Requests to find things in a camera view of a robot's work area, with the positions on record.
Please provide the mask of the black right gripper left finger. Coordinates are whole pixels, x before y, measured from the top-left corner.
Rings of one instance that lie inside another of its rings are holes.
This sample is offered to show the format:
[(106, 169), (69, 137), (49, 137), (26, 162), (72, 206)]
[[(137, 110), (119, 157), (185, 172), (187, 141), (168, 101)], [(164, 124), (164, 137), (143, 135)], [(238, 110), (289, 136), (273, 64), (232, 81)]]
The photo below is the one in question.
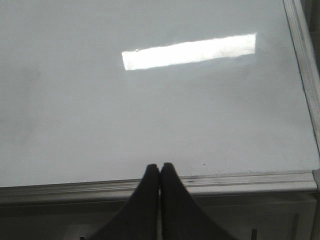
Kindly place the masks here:
[(160, 172), (149, 164), (122, 209), (90, 240), (156, 240)]

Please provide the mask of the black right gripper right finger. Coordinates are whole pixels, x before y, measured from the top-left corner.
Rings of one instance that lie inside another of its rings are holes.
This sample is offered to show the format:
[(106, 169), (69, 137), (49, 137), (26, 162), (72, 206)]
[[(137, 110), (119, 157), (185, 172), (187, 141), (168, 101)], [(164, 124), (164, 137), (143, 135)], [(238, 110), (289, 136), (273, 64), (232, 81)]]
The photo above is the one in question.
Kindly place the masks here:
[(162, 238), (164, 240), (233, 240), (193, 200), (172, 163), (160, 172)]

